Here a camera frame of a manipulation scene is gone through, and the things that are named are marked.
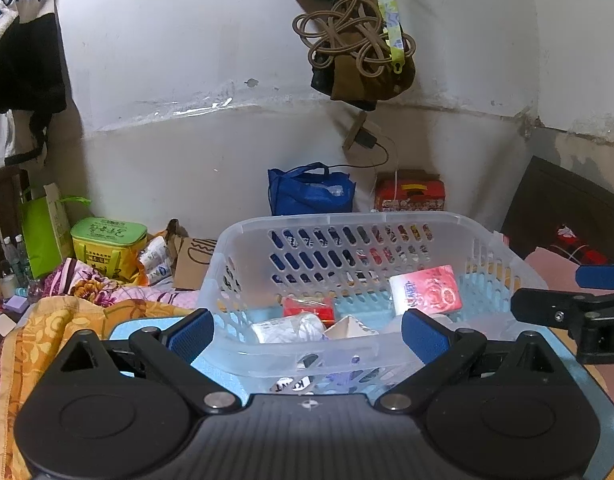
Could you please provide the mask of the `pink tissue pack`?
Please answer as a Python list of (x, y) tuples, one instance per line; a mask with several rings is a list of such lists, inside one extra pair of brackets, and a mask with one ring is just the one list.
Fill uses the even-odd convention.
[(427, 315), (448, 314), (462, 309), (455, 272), (451, 266), (394, 275), (388, 280), (397, 315), (418, 309)]

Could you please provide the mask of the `small bottle red label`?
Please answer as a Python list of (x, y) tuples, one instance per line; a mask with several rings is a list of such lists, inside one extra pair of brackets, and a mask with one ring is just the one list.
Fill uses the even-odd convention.
[(352, 315), (346, 315), (327, 328), (323, 333), (325, 340), (344, 340), (359, 337), (377, 336), (379, 332), (361, 323)]

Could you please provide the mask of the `red packet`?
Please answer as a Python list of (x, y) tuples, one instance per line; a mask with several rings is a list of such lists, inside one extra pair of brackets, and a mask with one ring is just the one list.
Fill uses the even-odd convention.
[(284, 316), (311, 313), (316, 315), (325, 327), (335, 323), (334, 302), (330, 297), (285, 297), (281, 301)]

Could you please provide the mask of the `clear white roll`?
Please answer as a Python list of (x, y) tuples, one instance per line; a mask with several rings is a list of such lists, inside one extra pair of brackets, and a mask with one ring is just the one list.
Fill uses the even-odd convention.
[(252, 341), (257, 344), (299, 344), (318, 341), (324, 332), (325, 327), (321, 319), (310, 312), (254, 323), (249, 329)]

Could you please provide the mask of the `white Kent cigarette pack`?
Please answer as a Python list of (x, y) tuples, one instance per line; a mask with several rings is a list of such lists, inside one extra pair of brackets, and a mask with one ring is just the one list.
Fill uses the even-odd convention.
[[(307, 354), (303, 356), (296, 364), (296, 370), (300, 373), (307, 372), (313, 367), (313, 364), (317, 364), (319, 356), (316, 354)], [(281, 377), (270, 388), (272, 393), (302, 393), (309, 392), (313, 388), (315, 378), (311, 375), (304, 375), (301, 377)]]

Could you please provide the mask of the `pink mat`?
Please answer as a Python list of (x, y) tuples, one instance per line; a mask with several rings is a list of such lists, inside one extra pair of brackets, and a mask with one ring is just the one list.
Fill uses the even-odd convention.
[(540, 275), (549, 289), (582, 292), (582, 288), (576, 283), (578, 264), (540, 247), (531, 252), (525, 262)]

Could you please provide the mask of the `dark wooden headboard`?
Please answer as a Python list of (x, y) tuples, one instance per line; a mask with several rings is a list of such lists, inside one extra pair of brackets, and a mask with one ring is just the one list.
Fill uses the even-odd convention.
[(561, 228), (614, 263), (614, 194), (535, 156), (516, 188), (502, 233), (525, 258), (537, 247), (553, 246)]

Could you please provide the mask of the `purple box in basket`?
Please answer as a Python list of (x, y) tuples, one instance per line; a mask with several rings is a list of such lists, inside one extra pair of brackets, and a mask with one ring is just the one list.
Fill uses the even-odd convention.
[(347, 370), (328, 374), (316, 383), (316, 388), (324, 393), (370, 392), (380, 384), (381, 370)]

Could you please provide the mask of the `floral pink cloth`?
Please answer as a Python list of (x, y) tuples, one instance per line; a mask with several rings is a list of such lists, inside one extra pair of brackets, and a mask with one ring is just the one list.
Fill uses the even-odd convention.
[(73, 296), (99, 307), (111, 307), (124, 300), (149, 300), (150, 287), (130, 285), (107, 278), (88, 264), (66, 258), (42, 281), (42, 298)]

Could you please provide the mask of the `brown cardboard paper bag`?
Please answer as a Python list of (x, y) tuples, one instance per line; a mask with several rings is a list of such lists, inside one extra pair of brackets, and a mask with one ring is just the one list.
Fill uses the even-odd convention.
[(173, 261), (173, 286), (182, 290), (200, 289), (217, 240), (187, 236), (179, 221), (171, 219), (167, 224), (165, 242)]

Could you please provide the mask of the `green yellow tin box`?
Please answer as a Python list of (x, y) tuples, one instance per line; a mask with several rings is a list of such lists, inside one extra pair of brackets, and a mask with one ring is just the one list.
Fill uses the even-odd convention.
[(75, 256), (107, 278), (130, 282), (138, 255), (147, 246), (148, 229), (136, 222), (89, 217), (71, 229)]

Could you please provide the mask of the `translucent plastic basket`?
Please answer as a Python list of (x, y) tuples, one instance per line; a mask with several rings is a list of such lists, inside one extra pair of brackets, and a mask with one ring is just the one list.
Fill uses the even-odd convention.
[[(347, 370), (381, 370), (380, 393), (421, 363), (399, 335), (388, 280), (399, 274), (451, 266), (462, 309), (459, 325), (477, 325), (492, 339), (518, 332), (510, 300), (521, 287), (540, 288), (542, 278), (504, 244), (501, 236), (450, 212), (303, 214), (245, 220), (217, 240), (199, 295), (215, 318), (204, 359), (226, 375), (240, 394), (272, 393), (281, 377), (315, 378)], [(285, 297), (330, 297), (335, 318), (352, 315), (377, 336), (257, 344), (254, 323), (281, 318)], [(307, 372), (296, 370), (307, 354), (319, 356)]]

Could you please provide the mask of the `green paper bag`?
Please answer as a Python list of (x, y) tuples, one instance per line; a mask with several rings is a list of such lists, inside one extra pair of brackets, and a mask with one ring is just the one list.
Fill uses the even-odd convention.
[(21, 205), (22, 235), (33, 278), (47, 276), (66, 258), (74, 256), (71, 225), (65, 205), (89, 206), (91, 200), (63, 196), (55, 183), (44, 186), (44, 194)]

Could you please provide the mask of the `blue shopping bag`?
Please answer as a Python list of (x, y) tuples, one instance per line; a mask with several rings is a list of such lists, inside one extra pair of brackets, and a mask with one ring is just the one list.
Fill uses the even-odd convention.
[(356, 183), (322, 162), (289, 171), (268, 169), (268, 202), (273, 216), (343, 214), (354, 208)]

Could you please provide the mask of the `black wall charger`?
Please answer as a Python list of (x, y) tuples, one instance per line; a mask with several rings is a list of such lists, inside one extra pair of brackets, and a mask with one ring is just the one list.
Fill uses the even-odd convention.
[(362, 110), (358, 116), (354, 119), (353, 124), (345, 134), (344, 141), (342, 143), (342, 150), (347, 153), (354, 145), (360, 146), (368, 151), (377, 150), (383, 155), (383, 159), (380, 162), (372, 162), (369, 165), (353, 165), (345, 164), (346, 168), (350, 169), (374, 169), (380, 166), (385, 166), (391, 156), (389, 156), (388, 149), (379, 141), (376, 133), (373, 133), (369, 129), (368, 113)]

